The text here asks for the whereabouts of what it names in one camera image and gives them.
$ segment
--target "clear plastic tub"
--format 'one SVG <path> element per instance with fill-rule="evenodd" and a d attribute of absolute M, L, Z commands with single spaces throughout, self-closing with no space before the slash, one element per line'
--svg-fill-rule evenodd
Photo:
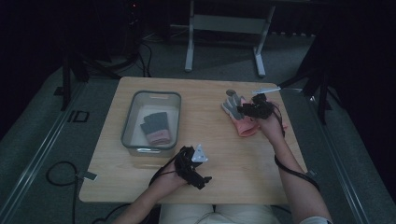
<path fill-rule="evenodd" d="M 171 91 L 138 91 L 134 94 L 131 107 L 121 136 L 122 144 L 133 156 L 170 157 L 177 144 L 178 124 L 180 117 L 181 96 Z M 158 119 L 149 119 L 153 115 L 166 114 Z M 150 124 L 150 129 L 143 129 Z M 150 141 L 151 135 L 163 132 L 163 141 Z"/>

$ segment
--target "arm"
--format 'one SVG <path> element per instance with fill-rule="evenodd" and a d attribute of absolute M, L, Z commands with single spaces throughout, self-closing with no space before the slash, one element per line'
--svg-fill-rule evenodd
<path fill-rule="evenodd" d="M 262 132 L 273 146 L 278 160 L 289 169 L 303 174 L 303 169 L 295 160 L 283 138 L 281 125 L 279 125 L 276 117 L 271 115 L 268 119 L 258 119 L 257 121 Z M 294 223 L 300 223 L 308 217 L 325 217 L 332 221 L 325 202 L 311 183 L 282 169 L 279 169 L 279 174 L 290 204 Z"/>
<path fill-rule="evenodd" d="M 169 164 L 163 173 L 175 171 L 175 165 Z M 137 224 L 150 212 L 162 198 L 186 184 L 177 173 L 160 175 L 157 179 L 113 222 L 113 224 Z"/>

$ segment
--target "wooden table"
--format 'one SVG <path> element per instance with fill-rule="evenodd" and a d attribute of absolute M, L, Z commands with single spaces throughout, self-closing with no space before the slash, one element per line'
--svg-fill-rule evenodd
<path fill-rule="evenodd" d="M 151 177 L 170 158 L 134 157 L 120 137 L 135 92 L 177 91 L 182 97 L 178 152 L 183 146 L 202 144 L 209 161 L 197 168 L 202 176 L 212 176 L 198 190 L 185 186 L 161 203 L 286 203 L 272 146 L 262 133 L 240 137 L 230 117 L 222 110 L 228 89 L 247 99 L 259 88 L 275 84 L 209 81 L 172 78 L 124 77 L 115 93 L 103 130 L 92 156 L 89 171 L 95 181 L 85 180 L 79 198 L 83 202 L 129 203 L 147 188 Z M 266 93 L 280 104 L 288 124 L 286 140 L 297 161 L 306 170 L 288 114 L 278 91 Z"/>

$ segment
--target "pink glove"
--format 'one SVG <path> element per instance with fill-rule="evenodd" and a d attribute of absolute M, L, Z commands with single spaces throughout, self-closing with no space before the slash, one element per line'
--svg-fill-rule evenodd
<path fill-rule="evenodd" d="M 243 96 L 238 96 L 236 93 L 229 96 L 225 103 L 221 104 L 224 111 L 230 116 L 239 136 L 251 136 L 258 131 L 259 124 L 244 114 L 238 113 L 236 107 L 245 104 L 247 101 Z"/>

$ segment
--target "person's right hand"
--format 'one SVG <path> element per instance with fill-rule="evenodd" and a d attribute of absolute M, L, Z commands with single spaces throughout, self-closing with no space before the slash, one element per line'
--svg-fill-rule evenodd
<path fill-rule="evenodd" d="M 279 108 L 279 105 L 277 103 L 271 103 Z M 274 113 L 281 117 L 280 112 L 277 108 L 275 108 Z M 276 118 L 276 115 L 274 113 L 270 117 L 268 117 L 268 119 L 256 119 L 256 121 L 260 125 L 262 133 L 264 133 L 264 135 L 268 138 L 272 145 L 284 141 L 282 133 L 283 124 L 279 123 L 279 120 Z"/>

